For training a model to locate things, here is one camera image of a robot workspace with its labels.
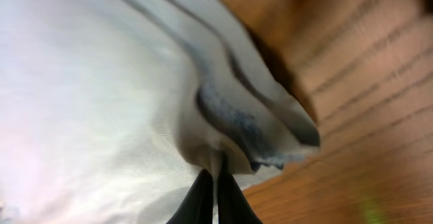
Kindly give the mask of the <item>light blue printed t-shirt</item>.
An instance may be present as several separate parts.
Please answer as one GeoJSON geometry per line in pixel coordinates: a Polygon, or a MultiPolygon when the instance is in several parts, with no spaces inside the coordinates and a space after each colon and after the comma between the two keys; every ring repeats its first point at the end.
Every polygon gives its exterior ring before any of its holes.
{"type": "Polygon", "coordinates": [[[319,149],[219,0],[1,0],[2,223],[165,223],[319,149]]]}

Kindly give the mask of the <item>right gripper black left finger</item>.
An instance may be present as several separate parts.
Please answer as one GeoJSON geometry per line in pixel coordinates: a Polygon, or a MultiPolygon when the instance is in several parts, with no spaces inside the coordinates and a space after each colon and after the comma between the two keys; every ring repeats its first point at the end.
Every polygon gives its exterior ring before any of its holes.
{"type": "Polygon", "coordinates": [[[166,224],[212,224],[213,180],[201,170],[180,207],[166,224]]]}

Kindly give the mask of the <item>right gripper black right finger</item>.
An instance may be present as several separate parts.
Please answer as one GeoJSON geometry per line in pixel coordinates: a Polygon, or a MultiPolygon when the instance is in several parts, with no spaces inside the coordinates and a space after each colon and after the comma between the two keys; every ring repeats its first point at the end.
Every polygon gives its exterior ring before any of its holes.
{"type": "Polygon", "coordinates": [[[216,192],[219,224],[263,224],[229,172],[226,156],[223,156],[216,192]]]}

